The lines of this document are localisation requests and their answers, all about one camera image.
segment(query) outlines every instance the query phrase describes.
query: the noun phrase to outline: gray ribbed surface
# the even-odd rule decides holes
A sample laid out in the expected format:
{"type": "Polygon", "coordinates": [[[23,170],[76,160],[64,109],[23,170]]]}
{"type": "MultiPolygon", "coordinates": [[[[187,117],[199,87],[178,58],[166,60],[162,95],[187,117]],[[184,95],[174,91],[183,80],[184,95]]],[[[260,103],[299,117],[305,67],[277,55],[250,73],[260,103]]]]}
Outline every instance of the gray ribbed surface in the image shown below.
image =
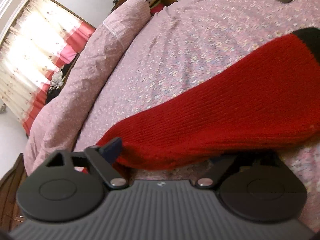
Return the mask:
{"type": "Polygon", "coordinates": [[[208,190],[184,181],[138,180],[113,191],[98,210],[75,222],[45,225],[24,222],[17,240],[307,240],[312,231],[297,220],[259,225],[226,211],[208,190]]]}

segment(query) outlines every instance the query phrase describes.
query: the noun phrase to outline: curtain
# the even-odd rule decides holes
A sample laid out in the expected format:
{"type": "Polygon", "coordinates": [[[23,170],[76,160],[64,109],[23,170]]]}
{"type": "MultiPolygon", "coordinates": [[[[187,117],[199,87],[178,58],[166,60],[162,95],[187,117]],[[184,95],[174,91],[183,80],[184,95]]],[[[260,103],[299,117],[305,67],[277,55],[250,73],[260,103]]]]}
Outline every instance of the curtain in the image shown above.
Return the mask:
{"type": "Polygon", "coordinates": [[[94,28],[50,0],[31,0],[0,48],[0,98],[29,135],[50,80],[83,50],[94,28]]]}
{"type": "Polygon", "coordinates": [[[5,114],[6,113],[6,108],[7,106],[0,100],[0,114],[5,114]]]}

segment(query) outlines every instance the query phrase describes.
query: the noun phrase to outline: pink pillow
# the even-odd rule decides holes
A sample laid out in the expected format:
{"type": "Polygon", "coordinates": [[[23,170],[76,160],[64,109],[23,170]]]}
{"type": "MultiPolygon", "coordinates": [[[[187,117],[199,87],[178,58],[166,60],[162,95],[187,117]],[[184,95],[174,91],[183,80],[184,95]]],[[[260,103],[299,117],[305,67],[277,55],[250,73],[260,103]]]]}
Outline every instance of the pink pillow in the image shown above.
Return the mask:
{"type": "Polygon", "coordinates": [[[31,127],[24,152],[28,174],[53,151],[72,149],[100,90],[149,20],[145,0],[127,0],[93,33],[60,95],[40,111],[31,127]]]}

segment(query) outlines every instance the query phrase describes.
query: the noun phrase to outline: pink bedsheet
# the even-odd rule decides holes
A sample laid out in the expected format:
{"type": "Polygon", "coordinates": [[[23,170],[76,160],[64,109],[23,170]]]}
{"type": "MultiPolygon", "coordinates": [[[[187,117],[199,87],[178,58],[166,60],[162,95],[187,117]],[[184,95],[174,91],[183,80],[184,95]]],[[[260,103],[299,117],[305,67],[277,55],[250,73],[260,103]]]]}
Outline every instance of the pink bedsheet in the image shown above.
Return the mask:
{"type": "MultiPolygon", "coordinates": [[[[320,0],[289,4],[275,0],[182,0],[164,8],[133,40],[102,88],[74,150],[94,145],[116,122],[221,73],[271,39],[308,26],[320,27],[320,0]]],[[[280,153],[308,189],[300,219],[313,230],[320,229],[319,141],[280,153]]],[[[196,179],[209,165],[133,171],[133,177],[196,179]]]]}

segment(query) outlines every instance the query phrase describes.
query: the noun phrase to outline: red knitted fabric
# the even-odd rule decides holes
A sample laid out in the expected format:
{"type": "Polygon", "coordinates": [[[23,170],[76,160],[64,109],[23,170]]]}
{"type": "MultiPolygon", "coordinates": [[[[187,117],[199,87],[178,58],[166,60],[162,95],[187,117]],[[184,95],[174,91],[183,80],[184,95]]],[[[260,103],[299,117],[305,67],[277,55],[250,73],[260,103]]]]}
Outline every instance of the red knitted fabric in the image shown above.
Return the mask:
{"type": "Polygon", "coordinates": [[[119,136],[124,150],[118,163],[163,170],[226,150],[290,146],[319,129],[320,66],[310,48],[289,34],[185,93],[122,120],[98,145],[119,136]]]}

